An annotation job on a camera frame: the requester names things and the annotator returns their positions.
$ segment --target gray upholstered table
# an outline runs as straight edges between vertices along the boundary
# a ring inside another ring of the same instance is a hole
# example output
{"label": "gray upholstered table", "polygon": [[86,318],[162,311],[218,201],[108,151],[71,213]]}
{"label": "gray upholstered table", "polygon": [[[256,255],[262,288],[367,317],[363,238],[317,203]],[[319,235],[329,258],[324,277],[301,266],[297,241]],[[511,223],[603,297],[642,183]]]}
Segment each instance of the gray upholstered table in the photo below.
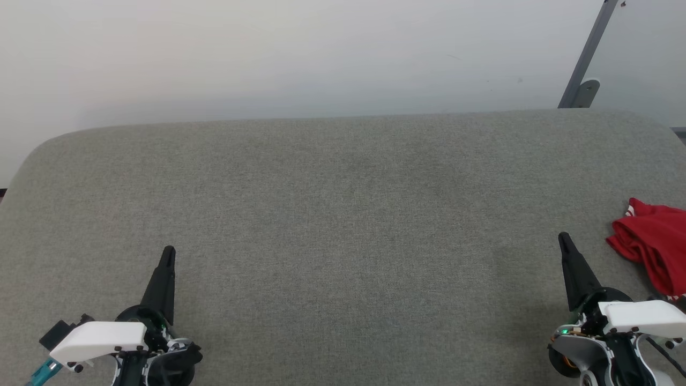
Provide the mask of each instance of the gray upholstered table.
{"label": "gray upholstered table", "polygon": [[[568,314],[557,233],[643,299],[610,222],[631,196],[686,207],[684,192],[686,147],[621,112],[64,135],[0,205],[0,383],[28,380],[57,320],[137,303],[171,244],[175,324],[205,355],[195,385],[573,384],[545,349]],[[103,359],[52,384],[111,376]]]}

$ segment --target robotic arm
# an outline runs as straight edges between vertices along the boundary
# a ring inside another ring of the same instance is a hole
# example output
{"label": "robotic arm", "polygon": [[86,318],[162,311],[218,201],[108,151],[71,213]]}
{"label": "robotic arm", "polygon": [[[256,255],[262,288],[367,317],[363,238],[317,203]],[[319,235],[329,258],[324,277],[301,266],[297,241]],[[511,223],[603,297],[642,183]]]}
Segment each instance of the robotic arm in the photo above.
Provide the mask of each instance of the robotic arm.
{"label": "robotic arm", "polygon": [[639,342],[651,337],[674,347],[686,337],[686,315],[662,300],[633,302],[614,288],[600,286],[569,234],[559,235],[571,316],[548,345],[550,362],[562,375],[579,377],[582,386],[673,386],[671,378],[651,370]]}
{"label": "robotic arm", "polygon": [[112,386],[187,386],[200,346],[176,337],[174,322],[174,258],[167,246],[147,285],[141,303],[124,310],[115,321],[95,321],[83,314],[79,324],[60,320],[39,340],[50,358],[27,386],[42,386],[63,367],[80,373],[99,356],[111,355],[116,368]]}

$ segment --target white plastic casing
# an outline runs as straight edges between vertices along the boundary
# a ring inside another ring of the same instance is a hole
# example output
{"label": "white plastic casing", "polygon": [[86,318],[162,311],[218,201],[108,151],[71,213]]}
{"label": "white plastic casing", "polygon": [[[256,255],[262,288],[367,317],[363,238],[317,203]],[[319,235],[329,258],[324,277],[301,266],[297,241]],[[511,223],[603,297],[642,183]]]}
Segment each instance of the white plastic casing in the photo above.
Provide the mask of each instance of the white plastic casing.
{"label": "white plastic casing", "polygon": [[686,337],[686,315],[675,305],[662,300],[646,302],[598,302],[600,312],[607,316],[607,334],[612,328],[629,332],[638,327],[639,332],[657,337]]}
{"label": "white plastic casing", "polygon": [[141,322],[90,321],[74,328],[51,352],[50,357],[67,365],[82,362],[115,352],[135,351],[138,346],[147,350],[143,340],[147,328]]}

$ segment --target gray cushion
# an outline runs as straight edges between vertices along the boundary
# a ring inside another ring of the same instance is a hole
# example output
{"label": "gray cushion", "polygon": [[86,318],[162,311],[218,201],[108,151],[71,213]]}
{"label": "gray cushion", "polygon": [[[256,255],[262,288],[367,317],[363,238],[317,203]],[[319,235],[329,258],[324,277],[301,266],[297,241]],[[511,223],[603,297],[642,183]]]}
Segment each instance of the gray cushion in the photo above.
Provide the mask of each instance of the gray cushion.
{"label": "gray cushion", "polygon": [[[0,205],[1,383],[28,381],[57,320],[136,304],[169,244],[175,324],[205,355],[195,385],[574,385],[546,351],[568,317],[558,232],[645,299],[604,239],[629,197],[686,207],[684,192],[684,145],[622,112],[63,135]],[[110,361],[52,385],[109,385]]]}

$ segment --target black cable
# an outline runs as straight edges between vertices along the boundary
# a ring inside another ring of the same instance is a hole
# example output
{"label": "black cable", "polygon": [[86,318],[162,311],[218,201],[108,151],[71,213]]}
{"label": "black cable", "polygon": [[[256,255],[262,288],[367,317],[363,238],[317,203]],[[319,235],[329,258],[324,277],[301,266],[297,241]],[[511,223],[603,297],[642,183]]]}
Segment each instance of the black cable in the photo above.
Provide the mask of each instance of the black cable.
{"label": "black cable", "polygon": [[659,344],[655,343],[654,340],[652,340],[651,337],[646,338],[646,341],[652,345],[652,347],[655,348],[660,354],[662,354],[667,360],[672,364],[672,366],[676,367],[676,369],[683,375],[684,378],[686,378],[686,370],[684,370],[681,365],[679,365],[679,362],[675,361],[674,358],[670,356],[670,354],[662,348]]}

